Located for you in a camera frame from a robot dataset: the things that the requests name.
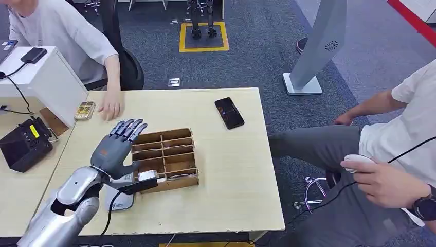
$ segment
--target robotic finger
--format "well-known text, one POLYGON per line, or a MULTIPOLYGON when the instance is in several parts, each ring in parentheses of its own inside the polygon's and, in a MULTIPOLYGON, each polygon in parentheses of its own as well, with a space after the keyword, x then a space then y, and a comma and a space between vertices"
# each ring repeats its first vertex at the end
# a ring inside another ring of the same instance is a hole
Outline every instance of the robotic finger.
POLYGON ((133 123, 133 121, 135 121, 135 120, 134 120, 134 119, 129 119, 129 120, 127 120, 125 123, 123 123, 123 124, 119 127, 118 131, 117 131, 115 134, 118 135, 118 136, 122 136, 123 133, 126 131, 126 129, 129 127, 129 125, 130 125, 131 123, 133 123))
POLYGON ((131 136, 129 136, 129 138, 127 139, 128 141, 130 141, 131 143, 138 137, 138 135, 140 135, 141 134, 141 132, 145 129, 145 128, 147 128, 147 124, 146 123, 144 123, 144 124, 142 124, 141 126, 139 126, 136 130, 135 130, 135 132, 133 132, 133 134, 131 135, 131 136))
POLYGON ((121 121, 119 123, 117 123, 117 125, 112 129, 112 131, 109 133, 109 136, 114 135, 115 133, 117 133, 117 130, 121 127, 121 125, 123 125, 124 121, 121 121))
POLYGON ((130 125, 130 127, 125 131, 125 133, 123 134, 123 137, 125 139, 127 139, 133 133, 133 131, 136 129, 136 127, 138 127, 138 125, 140 125, 142 122, 143 122, 142 119, 138 119, 138 120, 134 121, 133 124, 130 125))

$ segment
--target wooden divider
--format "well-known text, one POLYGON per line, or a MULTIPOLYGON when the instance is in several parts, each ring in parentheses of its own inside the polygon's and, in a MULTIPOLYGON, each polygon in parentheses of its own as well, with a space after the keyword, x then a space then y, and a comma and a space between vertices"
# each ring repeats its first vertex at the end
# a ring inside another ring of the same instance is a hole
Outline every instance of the wooden divider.
POLYGON ((158 186, 142 193, 198 185, 194 142, 190 129, 140 135, 132 145, 132 160, 139 162, 137 172, 156 170, 165 178, 158 186))

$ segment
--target light wood tabletop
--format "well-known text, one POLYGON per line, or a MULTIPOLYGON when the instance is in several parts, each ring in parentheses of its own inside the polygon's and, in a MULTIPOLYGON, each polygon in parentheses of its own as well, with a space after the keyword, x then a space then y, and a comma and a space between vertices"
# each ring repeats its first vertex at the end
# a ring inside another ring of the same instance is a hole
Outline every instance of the light wood tabletop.
MULTIPOLYGON (((35 117, 39 116, 38 110, 44 106, 33 97, 27 97, 27 100, 31 105, 31 110, 37 113, 35 117)), ((7 105, 11 110, 27 111, 21 97, 0 97, 0 104, 7 105)), ((0 138, 27 119, 30 119, 29 115, 0 112, 0 138)), ((24 233, 39 206, 70 133, 71 130, 63 133, 59 141, 53 143, 53 150, 24 173, 9 169, 0 152, 0 187, 2 188, 0 189, 2 199, 0 237, 18 237, 24 233)))
MULTIPOLYGON (((106 234, 166 234, 284 230, 258 89, 126 91, 118 120, 142 118, 143 133, 191 128, 199 185, 136 194, 133 207, 115 211, 106 234), (245 125, 227 130, 214 102, 231 97, 245 125)), ((90 92, 100 102, 104 92, 90 92)), ((79 121, 49 184, 57 189, 79 167, 89 166, 92 152, 117 123, 95 113, 79 121)), ((130 164, 129 155, 125 164, 130 164)), ((81 235, 99 235, 107 221, 105 189, 100 209, 81 235)))

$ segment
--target black watch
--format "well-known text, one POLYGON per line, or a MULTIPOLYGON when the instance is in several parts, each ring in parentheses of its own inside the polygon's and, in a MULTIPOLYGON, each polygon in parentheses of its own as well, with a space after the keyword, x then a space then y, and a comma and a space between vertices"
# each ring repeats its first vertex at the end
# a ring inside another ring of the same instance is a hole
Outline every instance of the black watch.
POLYGON ((423 221, 436 220, 436 188, 431 186, 431 194, 418 199, 409 211, 423 221))

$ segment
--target gray pants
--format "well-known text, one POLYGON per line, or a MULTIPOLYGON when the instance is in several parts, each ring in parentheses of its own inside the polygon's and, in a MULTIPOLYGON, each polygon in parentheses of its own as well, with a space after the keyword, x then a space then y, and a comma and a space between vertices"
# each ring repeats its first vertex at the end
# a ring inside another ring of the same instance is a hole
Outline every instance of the gray pants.
MULTIPOLYGON (((354 182, 340 162, 359 153, 361 128, 326 126, 294 129, 269 137, 273 157, 290 156, 322 169, 342 173, 340 182, 324 202, 354 182)), ((279 246, 382 246, 389 239, 417 227, 401 209, 386 209, 370 202, 356 185, 346 188, 328 206, 314 213, 296 231, 280 239, 279 246)))

